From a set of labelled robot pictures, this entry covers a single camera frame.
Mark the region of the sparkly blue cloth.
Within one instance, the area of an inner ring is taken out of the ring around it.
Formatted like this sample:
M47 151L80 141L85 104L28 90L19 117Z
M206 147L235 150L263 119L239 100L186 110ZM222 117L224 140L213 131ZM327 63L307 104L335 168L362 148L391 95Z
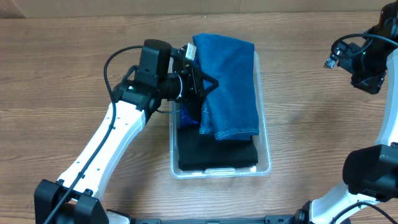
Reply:
M199 126L199 122L194 120L188 113L187 107L182 104L180 109L180 127L189 128L192 126Z

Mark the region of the large black cloth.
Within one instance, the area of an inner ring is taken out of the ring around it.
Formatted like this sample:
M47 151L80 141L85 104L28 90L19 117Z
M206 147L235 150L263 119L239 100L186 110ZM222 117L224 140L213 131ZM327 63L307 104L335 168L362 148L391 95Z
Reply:
M198 127L177 131L178 166L181 170L245 168L258 163L252 139L217 140L199 133Z

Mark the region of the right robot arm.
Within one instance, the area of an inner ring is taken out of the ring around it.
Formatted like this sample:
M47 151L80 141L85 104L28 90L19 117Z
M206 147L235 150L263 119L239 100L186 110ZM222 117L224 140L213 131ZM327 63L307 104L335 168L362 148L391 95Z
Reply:
M364 31L364 44L346 43L350 35L331 46L326 68L341 67L351 74L353 87L371 95L388 82L384 117L373 146L351 152L343 166L343 180L323 197L307 202L285 223L349 223L350 216L397 198L397 2L381 9L377 25Z

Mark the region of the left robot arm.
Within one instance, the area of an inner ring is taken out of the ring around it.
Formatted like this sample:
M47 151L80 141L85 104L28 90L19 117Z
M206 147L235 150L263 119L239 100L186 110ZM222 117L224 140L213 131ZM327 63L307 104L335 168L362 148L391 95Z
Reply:
M107 86L106 115L76 161L55 181L42 180L34 192L36 223L134 223L129 215L104 209L101 201L117 164L162 100L201 100L218 81L195 64L197 48L173 48L147 39L139 64L119 84Z

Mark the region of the blue denim cloth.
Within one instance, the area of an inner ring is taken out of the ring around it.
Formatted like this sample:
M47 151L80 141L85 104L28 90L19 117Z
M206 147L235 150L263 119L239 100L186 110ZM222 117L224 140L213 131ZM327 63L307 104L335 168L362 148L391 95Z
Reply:
M202 104L199 133L219 141L249 141L259 134L254 44L218 34L194 35L193 43L200 69L219 83Z

